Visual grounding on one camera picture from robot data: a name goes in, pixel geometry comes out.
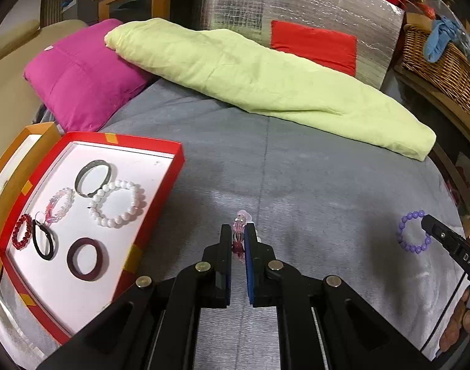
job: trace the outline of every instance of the red beaded bracelet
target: red beaded bracelet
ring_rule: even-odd
[[[21,228],[22,223],[26,221],[26,232],[24,233],[24,237],[18,241],[17,234],[19,233],[19,229]],[[14,231],[12,231],[12,245],[17,249],[21,250],[25,247],[29,240],[31,239],[31,217],[29,214],[23,214],[19,220],[17,220],[16,226],[14,227]]]

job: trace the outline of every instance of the bed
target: bed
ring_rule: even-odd
[[[101,132],[184,145],[184,168],[138,275],[158,281],[177,275],[198,261],[204,248],[218,241],[221,225],[230,224],[244,209],[276,257],[314,278],[339,275],[417,348],[461,278],[461,269],[440,244],[411,254],[396,241],[401,216],[421,208],[463,234],[456,207],[429,158],[419,162],[318,129],[249,114],[163,79],[118,110]],[[406,236],[412,243],[422,240],[419,221],[408,223]],[[249,305],[245,267],[236,256],[231,287],[227,310],[201,312],[195,368],[280,368],[276,311]],[[31,363],[58,347],[5,274],[0,301],[19,336],[38,349],[25,353],[26,358],[33,355]],[[452,310],[426,347],[427,357],[433,358]]]

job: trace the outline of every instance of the yellow-green blanket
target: yellow-green blanket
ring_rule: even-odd
[[[435,142],[430,128],[373,87],[227,29],[192,31],[154,18],[116,27],[105,43],[149,72],[251,113],[298,122],[420,161]]]

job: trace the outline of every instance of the wicker basket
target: wicker basket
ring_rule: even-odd
[[[428,63],[423,46],[430,32],[410,24],[404,31],[403,67],[429,81],[470,115],[470,63],[464,54],[449,42],[440,59]]]

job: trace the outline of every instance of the yellow tape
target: yellow tape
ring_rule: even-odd
[[[132,245],[129,251],[129,256],[127,256],[127,260],[123,265],[123,270],[128,271],[129,273],[135,274],[137,272],[137,268],[139,267],[139,262],[141,261],[142,257],[142,249],[138,247],[136,244]]]
[[[22,301],[26,306],[36,306],[35,301],[31,298],[31,296],[27,294],[19,294],[21,296]]]
[[[21,193],[24,196],[26,196],[28,194],[28,192],[31,190],[32,187],[33,187],[33,184],[30,181],[26,181],[26,183],[24,184],[24,186],[21,189]]]
[[[105,138],[107,139],[108,143],[118,144],[118,140],[115,134],[105,134]]]

